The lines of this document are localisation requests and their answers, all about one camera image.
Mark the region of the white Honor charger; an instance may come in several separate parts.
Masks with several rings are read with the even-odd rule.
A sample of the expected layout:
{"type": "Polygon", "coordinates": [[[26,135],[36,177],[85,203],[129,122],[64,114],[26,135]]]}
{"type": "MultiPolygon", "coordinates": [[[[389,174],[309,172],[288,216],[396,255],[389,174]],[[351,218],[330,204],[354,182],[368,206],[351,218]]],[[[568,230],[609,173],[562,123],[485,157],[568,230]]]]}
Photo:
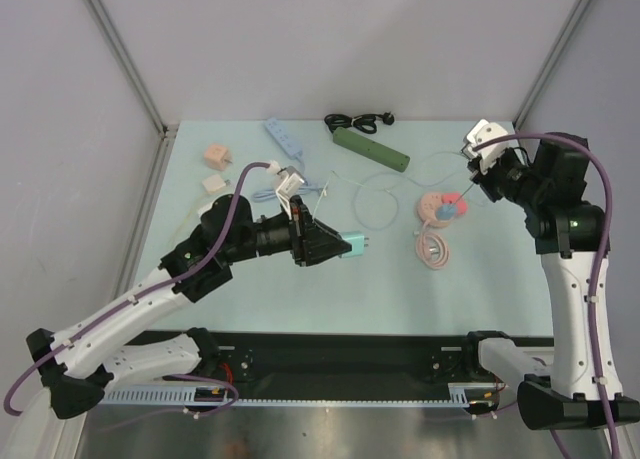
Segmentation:
{"type": "Polygon", "coordinates": [[[231,182],[218,174],[214,174],[202,180],[201,184],[208,195],[213,195],[229,187],[231,182]]]}

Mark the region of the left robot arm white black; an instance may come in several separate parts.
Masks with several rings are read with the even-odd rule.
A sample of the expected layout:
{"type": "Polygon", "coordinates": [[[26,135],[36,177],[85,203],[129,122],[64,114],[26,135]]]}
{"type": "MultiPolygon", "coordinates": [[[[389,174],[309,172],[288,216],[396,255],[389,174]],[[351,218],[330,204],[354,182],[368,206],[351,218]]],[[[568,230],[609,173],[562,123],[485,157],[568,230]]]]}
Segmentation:
{"type": "Polygon", "coordinates": [[[286,252],[296,265],[309,267],[351,250],[299,196],[278,214],[259,219],[245,197],[219,197],[193,232],[110,306],[65,330],[38,329],[28,336],[53,413],[61,420],[80,416],[119,385],[182,375],[211,378],[220,367],[220,348],[204,328],[143,346],[130,342],[231,281],[235,263],[286,252]]]}

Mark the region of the red pink cube charger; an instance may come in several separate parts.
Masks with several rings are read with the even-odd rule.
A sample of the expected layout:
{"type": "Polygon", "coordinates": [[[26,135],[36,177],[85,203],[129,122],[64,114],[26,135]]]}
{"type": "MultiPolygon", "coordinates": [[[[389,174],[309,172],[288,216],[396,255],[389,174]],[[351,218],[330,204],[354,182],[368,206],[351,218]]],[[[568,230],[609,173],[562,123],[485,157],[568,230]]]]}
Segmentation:
{"type": "Polygon", "coordinates": [[[457,205],[458,215],[456,217],[464,216],[468,211],[468,205],[462,195],[457,192],[444,193],[441,196],[442,204],[453,203],[457,205]]]}

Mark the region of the pink round socket hub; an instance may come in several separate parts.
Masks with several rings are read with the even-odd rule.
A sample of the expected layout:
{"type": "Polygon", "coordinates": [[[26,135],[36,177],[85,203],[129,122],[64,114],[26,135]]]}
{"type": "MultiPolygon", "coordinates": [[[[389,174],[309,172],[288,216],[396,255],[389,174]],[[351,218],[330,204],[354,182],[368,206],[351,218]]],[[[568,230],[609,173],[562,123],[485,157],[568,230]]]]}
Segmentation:
{"type": "Polygon", "coordinates": [[[440,222],[436,219],[435,212],[442,205],[441,196],[444,193],[428,192],[417,202],[416,211],[419,218],[427,226],[435,228],[447,227],[454,219],[448,222],[440,222]]]}

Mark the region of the green power strip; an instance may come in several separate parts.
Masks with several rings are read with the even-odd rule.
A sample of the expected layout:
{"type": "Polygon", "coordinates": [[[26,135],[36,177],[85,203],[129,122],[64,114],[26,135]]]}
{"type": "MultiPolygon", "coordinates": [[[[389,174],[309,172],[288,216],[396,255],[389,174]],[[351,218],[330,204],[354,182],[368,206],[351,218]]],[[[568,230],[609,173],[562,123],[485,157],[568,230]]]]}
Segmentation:
{"type": "Polygon", "coordinates": [[[334,144],[396,172],[404,172],[410,163],[408,155],[345,128],[337,128],[332,133],[332,140],[334,144]]]}

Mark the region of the light blue cube charger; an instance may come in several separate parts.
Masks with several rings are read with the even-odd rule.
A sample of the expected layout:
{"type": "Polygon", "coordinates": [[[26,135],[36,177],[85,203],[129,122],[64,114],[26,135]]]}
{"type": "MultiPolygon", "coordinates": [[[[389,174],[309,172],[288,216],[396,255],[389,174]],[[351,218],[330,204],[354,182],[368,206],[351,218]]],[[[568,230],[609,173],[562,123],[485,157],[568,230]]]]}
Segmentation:
{"type": "Polygon", "coordinates": [[[448,222],[458,215],[456,204],[444,203],[435,212],[436,219],[440,222],[448,222]]]}

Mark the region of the pink deer cube socket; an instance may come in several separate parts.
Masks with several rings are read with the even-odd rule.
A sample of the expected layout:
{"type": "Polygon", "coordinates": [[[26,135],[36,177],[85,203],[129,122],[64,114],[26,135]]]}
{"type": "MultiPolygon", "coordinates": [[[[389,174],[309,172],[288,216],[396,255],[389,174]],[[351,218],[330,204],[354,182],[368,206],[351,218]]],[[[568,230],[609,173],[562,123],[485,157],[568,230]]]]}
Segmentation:
{"type": "Polygon", "coordinates": [[[230,149],[220,144],[211,144],[205,150],[203,158],[208,167],[217,171],[225,171],[233,164],[230,149]]]}

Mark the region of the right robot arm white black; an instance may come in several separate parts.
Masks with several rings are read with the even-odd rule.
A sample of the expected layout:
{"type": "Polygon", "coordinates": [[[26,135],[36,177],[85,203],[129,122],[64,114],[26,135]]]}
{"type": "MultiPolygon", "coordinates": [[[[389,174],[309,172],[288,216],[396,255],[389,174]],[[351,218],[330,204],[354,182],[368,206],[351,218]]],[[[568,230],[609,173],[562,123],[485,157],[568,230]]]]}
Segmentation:
{"type": "Polygon", "coordinates": [[[607,318],[610,180],[586,139],[536,134],[539,145],[527,161],[512,145],[526,138],[482,120],[462,152],[472,182],[492,202],[505,199],[525,213],[549,290],[553,362],[534,360],[502,332],[477,331],[467,336],[462,370],[473,380],[493,374],[513,388],[531,430],[634,424],[639,403],[623,392],[607,318]]]}

